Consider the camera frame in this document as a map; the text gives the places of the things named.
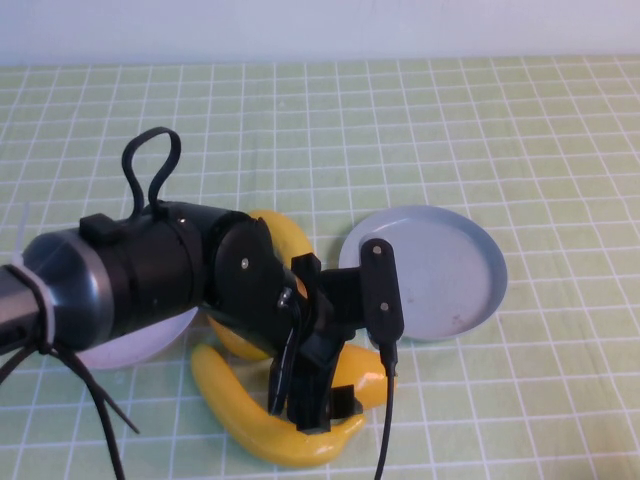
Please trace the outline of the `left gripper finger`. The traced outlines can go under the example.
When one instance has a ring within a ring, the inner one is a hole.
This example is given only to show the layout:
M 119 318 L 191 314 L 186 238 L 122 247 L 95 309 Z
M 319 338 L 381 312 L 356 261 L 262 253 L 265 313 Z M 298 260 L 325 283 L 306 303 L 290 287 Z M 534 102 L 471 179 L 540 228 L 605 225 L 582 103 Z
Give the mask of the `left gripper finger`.
M 298 354 L 289 387 L 289 420 L 298 431 L 330 431 L 334 420 L 347 420 L 363 413 L 355 386 L 333 387 L 340 354 L 344 348 L 326 350 L 329 356 L 309 358 Z
M 268 378 L 268 413 L 279 416 L 299 373 L 298 352 L 283 351 L 271 362 Z

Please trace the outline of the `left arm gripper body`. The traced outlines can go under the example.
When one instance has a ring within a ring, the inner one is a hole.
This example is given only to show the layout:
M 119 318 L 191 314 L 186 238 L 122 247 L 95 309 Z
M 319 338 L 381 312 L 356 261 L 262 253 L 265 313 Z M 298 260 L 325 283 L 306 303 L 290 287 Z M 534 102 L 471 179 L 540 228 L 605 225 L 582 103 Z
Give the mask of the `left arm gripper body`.
M 332 369 L 350 325 L 337 314 L 321 283 L 321 262 L 295 259 L 218 260 L 214 318 L 273 358 L 295 368 Z

